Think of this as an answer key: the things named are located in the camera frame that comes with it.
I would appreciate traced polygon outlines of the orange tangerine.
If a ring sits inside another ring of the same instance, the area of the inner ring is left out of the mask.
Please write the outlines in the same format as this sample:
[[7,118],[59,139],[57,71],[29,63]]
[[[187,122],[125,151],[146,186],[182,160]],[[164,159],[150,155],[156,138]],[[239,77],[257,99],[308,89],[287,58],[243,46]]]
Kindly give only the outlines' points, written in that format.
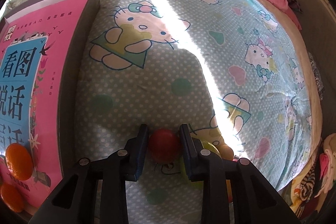
[[7,182],[4,182],[1,186],[1,199],[15,213],[21,213],[24,210],[25,203],[23,197],[15,186]]
[[9,145],[6,149],[5,161],[7,169],[14,178],[26,181],[32,176],[33,160],[23,145],[18,143]]

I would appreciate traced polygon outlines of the large red tomato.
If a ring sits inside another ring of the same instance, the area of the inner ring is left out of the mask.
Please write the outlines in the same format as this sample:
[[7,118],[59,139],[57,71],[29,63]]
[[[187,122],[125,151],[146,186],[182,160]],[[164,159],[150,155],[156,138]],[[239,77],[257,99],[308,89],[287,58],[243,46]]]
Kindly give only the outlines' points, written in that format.
[[150,135],[148,150],[150,157],[158,164],[171,164],[182,154],[178,134],[163,128]]

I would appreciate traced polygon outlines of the yellow-orange cherry tomato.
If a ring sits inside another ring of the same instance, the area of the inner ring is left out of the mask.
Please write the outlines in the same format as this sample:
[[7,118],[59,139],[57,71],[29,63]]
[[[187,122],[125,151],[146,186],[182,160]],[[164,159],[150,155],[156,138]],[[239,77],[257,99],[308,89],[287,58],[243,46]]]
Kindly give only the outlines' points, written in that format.
[[231,203],[233,201],[233,198],[232,198],[232,189],[230,180],[226,180],[226,185],[227,185],[228,202]]

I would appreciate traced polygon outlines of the small orange tomato behind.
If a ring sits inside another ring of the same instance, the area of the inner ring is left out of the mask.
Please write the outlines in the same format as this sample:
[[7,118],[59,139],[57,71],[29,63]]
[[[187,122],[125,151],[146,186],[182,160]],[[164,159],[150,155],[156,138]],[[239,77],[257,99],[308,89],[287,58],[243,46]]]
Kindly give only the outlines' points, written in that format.
[[234,152],[231,147],[226,144],[218,146],[218,151],[222,159],[232,161],[234,159]]

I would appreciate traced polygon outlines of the striped clothes pile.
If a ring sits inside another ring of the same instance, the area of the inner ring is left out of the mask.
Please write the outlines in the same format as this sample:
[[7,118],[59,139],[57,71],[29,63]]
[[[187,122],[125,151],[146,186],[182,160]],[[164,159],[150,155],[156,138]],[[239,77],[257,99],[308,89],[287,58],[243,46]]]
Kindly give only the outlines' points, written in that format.
[[303,220],[319,213],[335,187],[335,133],[321,141],[303,170],[284,190],[282,197]]

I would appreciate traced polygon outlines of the hello kitty bed sheet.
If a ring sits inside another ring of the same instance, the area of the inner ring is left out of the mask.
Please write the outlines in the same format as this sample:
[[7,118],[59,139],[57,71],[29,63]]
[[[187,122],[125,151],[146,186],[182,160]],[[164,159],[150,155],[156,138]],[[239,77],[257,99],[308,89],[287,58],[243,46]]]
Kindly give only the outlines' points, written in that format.
[[297,223],[312,152],[295,26],[258,0],[16,0],[1,29],[9,207],[31,223]]

